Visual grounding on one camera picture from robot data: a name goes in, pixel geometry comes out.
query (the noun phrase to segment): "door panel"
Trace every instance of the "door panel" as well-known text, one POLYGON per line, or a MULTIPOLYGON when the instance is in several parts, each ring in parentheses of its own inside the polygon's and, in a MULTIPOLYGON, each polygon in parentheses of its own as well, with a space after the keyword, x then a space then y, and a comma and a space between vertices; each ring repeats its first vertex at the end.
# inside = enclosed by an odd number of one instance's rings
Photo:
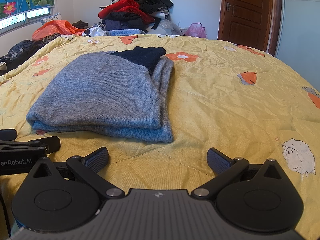
POLYGON ((271 0, 226 0, 222 40, 266 50, 271 23, 271 0))

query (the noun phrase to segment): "window frame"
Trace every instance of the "window frame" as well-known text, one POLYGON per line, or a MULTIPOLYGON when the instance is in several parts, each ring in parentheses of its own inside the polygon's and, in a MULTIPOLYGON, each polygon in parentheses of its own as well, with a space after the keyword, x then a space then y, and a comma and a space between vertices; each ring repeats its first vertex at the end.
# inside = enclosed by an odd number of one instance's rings
POLYGON ((39 22, 41 18, 46 18, 46 17, 50 17, 53 15, 53 9, 54 9, 54 6, 50 6, 50 7, 43 7, 43 8, 37 8, 37 9, 34 9, 34 10, 31 10, 31 11, 36 11, 36 10, 40 10, 40 9, 44 9, 44 8, 48 8, 49 10, 49 13, 47 14, 42 14, 42 15, 39 15, 39 16, 35 16, 35 17, 32 17, 32 18, 28 18, 27 16, 27 13, 30 12, 30 11, 27 11, 27 12, 23 12, 23 13, 20 13, 20 14, 23 14, 23 21, 20 21, 20 22, 17 22, 17 23, 14 23, 14 24, 11 24, 7 27, 4 27, 2 29, 0 29, 0 36, 6 34, 6 33, 9 33, 11 31, 14 31, 18 28, 21 28, 23 26, 27 26, 27 25, 30 25, 30 24, 33 24, 33 23, 36 23, 36 22, 39 22))

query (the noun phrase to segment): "yellow bedspread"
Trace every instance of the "yellow bedspread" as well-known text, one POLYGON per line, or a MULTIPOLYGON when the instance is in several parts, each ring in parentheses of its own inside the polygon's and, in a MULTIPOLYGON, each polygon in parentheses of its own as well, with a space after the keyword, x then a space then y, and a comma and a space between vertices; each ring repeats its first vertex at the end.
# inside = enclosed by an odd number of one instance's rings
MULTIPOLYGON (((299 74, 265 52, 186 36, 93 39, 71 35, 50 42, 18 69, 0 77, 0 85, 0 129, 15 128, 18 141, 59 136, 61 149, 50 155, 53 161, 85 156, 105 146, 110 162, 99 174, 126 192, 129 188, 191 191, 214 177, 206 162, 210 147, 230 158, 242 156, 250 163, 275 158, 304 202, 297 231, 308 240, 320 235, 320 96, 299 74), (173 143, 31 129, 25 119, 27 112, 68 63, 85 53, 135 46, 164 47, 174 60, 168 90, 173 143), (315 166, 312 160, 303 164, 313 166, 304 174, 291 170, 283 155, 284 149, 302 151, 297 146, 299 140, 315 158, 315 166)), ((0 177, 9 212, 11 199, 25 176, 0 177)), ((4 225, 0 230, 6 231, 4 225)))

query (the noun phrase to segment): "gray knit sweater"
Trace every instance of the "gray knit sweater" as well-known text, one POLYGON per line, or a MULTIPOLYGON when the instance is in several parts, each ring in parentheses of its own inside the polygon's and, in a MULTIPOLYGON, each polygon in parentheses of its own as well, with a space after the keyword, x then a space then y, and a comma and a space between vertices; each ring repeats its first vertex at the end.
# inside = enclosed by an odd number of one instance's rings
POLYGON ((51 81, 27 114, 33 129, 88 130, 172 142, 166 94, 173 62, 148 69, 106 52, 79 56, 51 81))

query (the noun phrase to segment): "door handle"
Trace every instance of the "door handle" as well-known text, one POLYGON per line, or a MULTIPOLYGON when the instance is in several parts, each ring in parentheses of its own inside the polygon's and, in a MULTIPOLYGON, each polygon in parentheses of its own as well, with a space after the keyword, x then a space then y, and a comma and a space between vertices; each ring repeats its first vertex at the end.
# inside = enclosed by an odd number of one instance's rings
POLYGON ((227 2, 227 12, 230 11, 230 6, 234 8, 233 5, 231 5, 230 3, 227 2))

